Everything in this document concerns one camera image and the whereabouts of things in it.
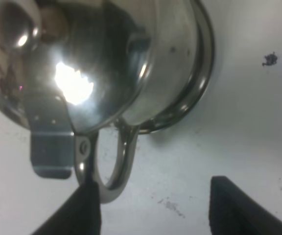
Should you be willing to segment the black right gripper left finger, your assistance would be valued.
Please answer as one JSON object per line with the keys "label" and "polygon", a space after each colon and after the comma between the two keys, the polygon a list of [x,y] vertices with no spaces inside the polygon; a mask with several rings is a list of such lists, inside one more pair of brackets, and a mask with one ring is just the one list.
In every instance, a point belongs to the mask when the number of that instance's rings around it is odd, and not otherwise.
{"label": "black right gripper left finger", "polygon": [[99,188],[91,181],[81,186],[35,235],[99,235],[101,233]]}

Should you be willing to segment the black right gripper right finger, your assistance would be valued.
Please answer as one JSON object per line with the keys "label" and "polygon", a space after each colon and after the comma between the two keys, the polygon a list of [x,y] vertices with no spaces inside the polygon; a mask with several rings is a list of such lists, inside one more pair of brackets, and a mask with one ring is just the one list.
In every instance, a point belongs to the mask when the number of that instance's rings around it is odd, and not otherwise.
{"label": "black right gripper right finger", "polygon": [[211,178],[209,225],[213,235],[282,235],[282,221],[225,176]]}

